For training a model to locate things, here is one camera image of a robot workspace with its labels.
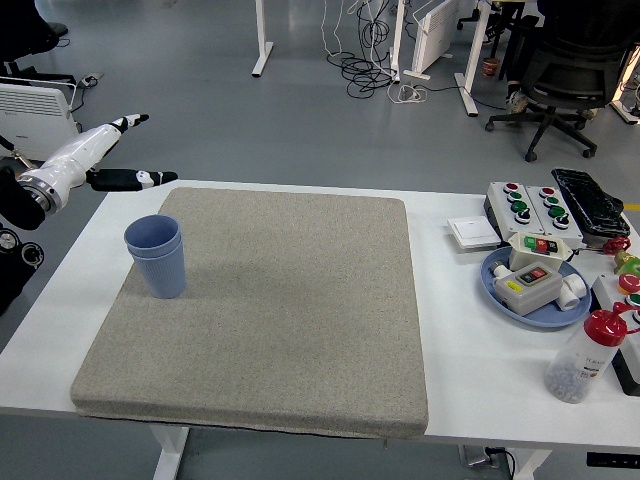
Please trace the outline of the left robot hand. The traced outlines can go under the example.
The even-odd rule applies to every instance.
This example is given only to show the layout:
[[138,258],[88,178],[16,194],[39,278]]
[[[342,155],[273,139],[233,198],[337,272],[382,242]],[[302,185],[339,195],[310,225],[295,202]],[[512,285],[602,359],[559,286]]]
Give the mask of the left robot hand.
[[60,147],[31,175],[46,183],[60,198],[84,183],[96,191],[128,192],[173,182],[178,175],[172,171],[97,168],[127,130],[148,119],[147,114],[132,114],[85,131]]

